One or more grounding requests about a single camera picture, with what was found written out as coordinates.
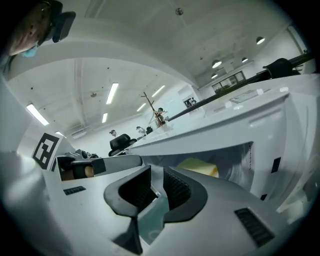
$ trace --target white wall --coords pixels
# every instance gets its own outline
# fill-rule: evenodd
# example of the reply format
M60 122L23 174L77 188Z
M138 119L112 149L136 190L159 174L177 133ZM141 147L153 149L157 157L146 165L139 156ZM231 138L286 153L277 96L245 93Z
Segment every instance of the white wall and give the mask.
M164 115L164 117L171 118L185 110L187 107L183 100L190 95L192 95L197 102L203 100L200 93L198 91L196 92L190 84L185 82L176 84L171 88L165 87L163 90L165 91L159 96L159 98L155 96L155 98L151 98L150 100L154 101L153 107L155 110L158 110L158 108L163 108L164 111L168 112ZM153 111L148 105L146 105L146 107L147 108L144 110L143 116L149 123L151 117L153 116ZM148 126L151 126L153 130L157 128L155 122L150 123Z
M212 88L212 85L228 78L229 76L242 71L246 79L255 76L257 73L264 71L263 66L269 65L279 58L292 59L302 54L302 50L297 44L297 40L292 37L292 34L286 29L273 38L266 44L261 51L253 58L253 61L248 64L229 72L228 74L212 81L210 84L200 88L198 91L206 99L215 95L214 91L218 89ZM308 73L314 71L314 65L308 68Z
M273 38L254 58L254 65L258 72L265 70L263 66L269 65L279 58L292 59L301 55L300 49L288 32L283 31Z
M16 151L31 121L31 115L12 95L0 74L0 151Z
M99 157L108 157L108 153L111 151L109 141L114 139L109 132L115 130L118 134L128 134L131 139L136 139L141 136L136 130L137 126L143 128L148 126L147 121L142 115L127 119L120 123L118 122L115 125L107 125L102 130L95 133L89 133L78 139L69 139L69 142L76 150L81 149L90 153L95 153Z
M51 129L50 124L43 126L35 117L32 116L31 119L32 121L25 130L19 147L17 148L18 153L26 157L32 157L32 154L44 133L55 132Z
M305 51L310 52L311 49L307 47L304 40L301 38L300 33L296 30L294 26L289 26L288 31L292 38L294 39L296 45L298 46L300 53L303 54ZM316 72L317 66L316 66L316 60L311 59L303 64L302 67L302 74L312 74Z
M247 63L246 65L243 65L237 69L234 69L233 71L213 80L212 82L210 82L209 84L201 87L200 89L198 89L199 93L202 96L202 99L207 99L213 95L215 95L215 90L217 90L218 88L221 88L221 86L217 83L219 83L220 81L238 73L242 71L243 75L245 77L245 79L248 78L252 78L253 76L255 76L259 71L257 69L257 67L255 66L254 61L251 61L249 63Z

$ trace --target window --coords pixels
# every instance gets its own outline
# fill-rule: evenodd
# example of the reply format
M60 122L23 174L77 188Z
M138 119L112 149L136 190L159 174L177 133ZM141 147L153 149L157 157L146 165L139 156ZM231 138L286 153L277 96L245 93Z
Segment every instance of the window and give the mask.
M237 85L239 82L245 81L246 78L242 71L229 76L228 78L214 84L212 88L216 94L223 92L225 89Z

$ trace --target ventilation slot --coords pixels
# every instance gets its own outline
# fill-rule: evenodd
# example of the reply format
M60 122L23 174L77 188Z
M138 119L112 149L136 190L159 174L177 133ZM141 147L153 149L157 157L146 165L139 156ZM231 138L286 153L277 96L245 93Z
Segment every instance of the ventilation slot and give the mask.
M276 173L279 169L281 157L274 159L271 173Z
M249 171L251 171L251 163L252 163L252 150L251 150L251 144L250 144L250 143L249 143L249 154L250 154Z
M167 170L164 170L163 188L168 197L170 211L184 204L191 197L189 185Z
M275 237L248 208L236 210L234 213L258 247Z
M262 201L264 201L264 200L266 199L267 195L268 195L268 194L263 194L263 195L260 197L260 199L261 199Z
M68 189L64 189L63 192L68 196L80 191L84 191L86 190L83 186L76 186L76 187L72 187L72 188L68 188Z
M140 213L156 198L156 194L151 190L151 172L144 171L123 184L119 188L119 195L137 207Z
M189 221L207 203L208 193L201 183L170 167L163 170L163 188L170 209L164 215L164 223Z

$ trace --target black vent grille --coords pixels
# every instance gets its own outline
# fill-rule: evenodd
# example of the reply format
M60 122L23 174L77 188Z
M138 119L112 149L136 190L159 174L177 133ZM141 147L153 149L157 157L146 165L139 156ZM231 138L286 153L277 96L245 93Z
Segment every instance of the black vent grille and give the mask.
M279 169L279 165L280 165L280 161L281 161L281 157L274 159L273 161L273 165L272 165L272 170L271 173L276 173Z
M260 197L260 200L264 201L266 199L268 194L263 194L261 197Z
M170 211L181 206L191 197L189 185L167 170L164 170L163 188L168 198Z
M151 190L151 172L144 171L130 179L120 186L118 193L128 203L137 207L140 213L156 198L156 194Z
M258 247L263 246L275 237L250 209L243 208L234 211L234 213Z
M72 188L68 188L68 189L64 189L63 192L68 196L80 191L84 191L86 190L83 186L76 186L76 187L72 187Z
M251 144L249 143L249 153L250 153L250 164L249 164L249 171L251 171L251 162L252 162L252 150L251 150Z

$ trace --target black cushion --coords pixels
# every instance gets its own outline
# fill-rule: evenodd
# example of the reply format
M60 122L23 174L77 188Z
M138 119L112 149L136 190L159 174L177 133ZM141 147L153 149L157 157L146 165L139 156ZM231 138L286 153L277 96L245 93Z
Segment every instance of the black cushion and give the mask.
M135 138L131 139L130 136L125 133L120 135L119 137L110 140L110 148L112 150L109 152L109 157L116 155L120 151L135 143L136 141L137 140Z

